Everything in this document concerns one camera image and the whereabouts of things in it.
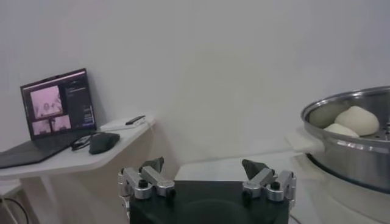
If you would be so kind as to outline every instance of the stainless steel pot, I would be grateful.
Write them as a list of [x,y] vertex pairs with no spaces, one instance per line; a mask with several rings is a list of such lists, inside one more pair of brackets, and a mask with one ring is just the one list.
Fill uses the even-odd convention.
[[[381,124],[374,135],[353,138],[323,130],[351,106],[374,113]],[[312,162],[351,183],[390,194],[390,86],[337,94],[309,104],[301,114],[305,129],[325,145],[308,154]]]

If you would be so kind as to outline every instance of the laptop screen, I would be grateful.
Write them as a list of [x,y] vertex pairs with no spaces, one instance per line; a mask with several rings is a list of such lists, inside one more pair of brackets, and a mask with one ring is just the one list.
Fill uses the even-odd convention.
[[86,69],[21,87],[31,139],[96,129]]

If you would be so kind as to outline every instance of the white table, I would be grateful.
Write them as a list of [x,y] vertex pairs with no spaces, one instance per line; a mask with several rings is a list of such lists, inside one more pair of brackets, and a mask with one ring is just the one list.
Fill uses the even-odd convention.
[[8,197],[21,190],[19,180],[0,181],[0,196]]
[[[293,155],[294,152],[283,152],[186,164],[180,168],[175,180],[246,181],[245,170],[241,166],[242,159],[265,163],[279,173],[282,170],[293,170],[290,161]],[[296,205],[291,213],[303,224],[321,224],[310,196],[299,181],[296,198]]]
[[[38,164],[0,169],[0,180],[20,179],[23,184],[23,180],[25,178],[39,177],[44,188],[46,189],[47,197],[43,198],[40,196],[40,198],[37,198],[37,200],[44,201],[44,203],[48,205],[46,209],[52,210],[36,212],[38,219],[40,220],[41,224],[61,223],[62,221],[58,207],[58,200],[54,194],[54,188],[50,182],[49,177],[64,173],[94,170],[106,165],[138,137],[140,137],[144,132],[150,129],[151,126],[155,123],[154,118],[151,116],[147,116],[146,120],[147,122],[137,128],[110,131],[110,133],[120,134],[121,138],[118,143],[107,152],[98,155],[91,155],[88,152],[89,147],[85,147],[84,149],[76,152],[72,152],[71,149],[68,148]],[[54,213],[54,215],[48,218],[48,214],[51,212]]]

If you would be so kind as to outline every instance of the table leg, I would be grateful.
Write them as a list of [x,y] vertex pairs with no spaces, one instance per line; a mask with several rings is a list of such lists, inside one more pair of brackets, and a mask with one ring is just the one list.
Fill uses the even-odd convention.
[[56,214],[55,223],[61,224],[61,210],[57,196],[55,196],[53,185],[51,184],[49,177],[41,177],[41,181],[43,183],[44,188],[46,189],[46,192],[48,193],[48,197],[55,212],[54,214]]
[[60,206],[49,177],[21,179],[40,224],[62,224]]

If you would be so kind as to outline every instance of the white desk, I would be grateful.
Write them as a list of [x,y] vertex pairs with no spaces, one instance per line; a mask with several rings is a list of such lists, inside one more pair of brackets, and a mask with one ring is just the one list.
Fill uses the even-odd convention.
[[27,196],[31,196],[29,197],[29,200],[33,207],[39,206],[37,205],[38,201],[42,201],[42,203],[40,203],[41,205],[46,205],[45,208],[40,209],[40,211],[35,210],[35,213],[41,224],[62,223],[61,212],[58,206],[59,201],[54,193],[49,176],[93,170],[106,165],[155,123],[154,119],[150,116],[147,116],[146,120],[147,122],[137,128],[111,131],[111,133],[120,134],[121,138],[118,143],[107,152],[91,155],[88,152],[89,147],[85,147],[76,152],[72,152],[71,148],[68,148],[38,164],[0,169],[0,180],[20,179],[22,185],[24,185],[23,180],[25,178],[40,177],[41,183],[46,190],[44,195],[34,195],[34,191],[29,195],[28,189],[26,189]]
[[89,146],[76,152],[68,148],[41,163],[0,169],[0,180],[73,173],[102,167],[147,131],[151,125],[154,125],[155,121],[152,117],[147,117],[146,120],[147,122],[137,128],[111,131],[111,133],[120,134],[121,139],[105,153],[91,155],[88,153]]
[[21,190],[19,180],[0,181],[0,196],[8,197]]

